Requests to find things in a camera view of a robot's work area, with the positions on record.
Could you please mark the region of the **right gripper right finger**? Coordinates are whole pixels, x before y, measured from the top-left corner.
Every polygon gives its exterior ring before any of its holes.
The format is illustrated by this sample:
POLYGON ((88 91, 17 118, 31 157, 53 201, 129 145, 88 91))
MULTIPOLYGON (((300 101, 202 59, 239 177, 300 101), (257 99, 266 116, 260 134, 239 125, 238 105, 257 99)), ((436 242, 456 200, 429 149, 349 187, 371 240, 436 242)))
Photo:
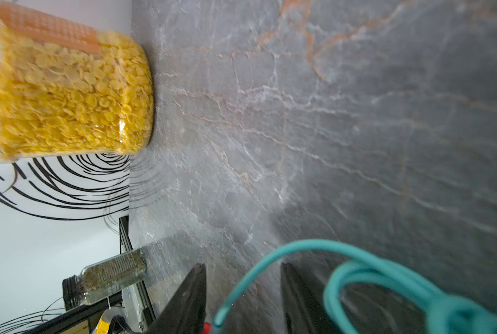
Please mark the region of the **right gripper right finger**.
POLYGON ((282 263, 280 273, 286 333, 340 333, 295 266, 282 263))

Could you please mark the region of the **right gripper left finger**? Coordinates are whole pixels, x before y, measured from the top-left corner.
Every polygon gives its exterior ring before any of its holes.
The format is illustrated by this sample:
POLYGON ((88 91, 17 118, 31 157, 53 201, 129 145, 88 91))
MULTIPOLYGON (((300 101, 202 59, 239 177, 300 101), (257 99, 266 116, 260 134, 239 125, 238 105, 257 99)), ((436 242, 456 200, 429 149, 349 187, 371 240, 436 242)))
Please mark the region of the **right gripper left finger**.
POLYGON ((207 303, 207 270, 196 264, 187 274, 165 309, 145 331, 160 333, 204 333, 207 303))

